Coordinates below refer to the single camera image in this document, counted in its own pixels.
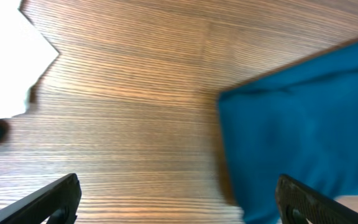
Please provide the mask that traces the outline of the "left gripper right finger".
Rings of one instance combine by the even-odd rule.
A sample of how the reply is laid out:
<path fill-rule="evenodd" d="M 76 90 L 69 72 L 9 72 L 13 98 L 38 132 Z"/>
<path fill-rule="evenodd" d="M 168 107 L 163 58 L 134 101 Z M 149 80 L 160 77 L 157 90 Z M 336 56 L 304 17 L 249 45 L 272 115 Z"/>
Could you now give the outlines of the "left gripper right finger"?
<path fill-rule="evenodd" d="M 275 201 L 283 224 L 358 224 L 357 212 L 289 175 L 279 177 Z"/>

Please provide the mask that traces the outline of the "blue polo shirt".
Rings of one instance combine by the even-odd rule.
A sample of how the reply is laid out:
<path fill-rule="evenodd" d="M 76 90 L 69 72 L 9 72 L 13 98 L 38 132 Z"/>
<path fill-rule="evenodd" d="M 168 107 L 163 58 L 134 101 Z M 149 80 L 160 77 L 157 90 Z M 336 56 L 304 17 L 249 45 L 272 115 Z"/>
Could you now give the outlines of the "blue polo shirt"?
<path fill-rule="evenodd" d="M 289 175 L 336 198 L 358 195 L 358 42 L 221 93 L 224 153 L 246 223 L 276 223 Z"/>

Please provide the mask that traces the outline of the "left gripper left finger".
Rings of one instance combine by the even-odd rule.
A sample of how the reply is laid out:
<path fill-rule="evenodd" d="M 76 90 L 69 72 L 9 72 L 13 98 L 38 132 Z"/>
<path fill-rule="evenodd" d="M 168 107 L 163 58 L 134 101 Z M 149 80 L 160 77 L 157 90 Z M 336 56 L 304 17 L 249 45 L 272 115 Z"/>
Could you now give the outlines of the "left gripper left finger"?
<path fill-rule="evenodd" d="M 1 209 L 0 224 L 74 224 L 80 200 L 78 177 L 67 174 Z"/>

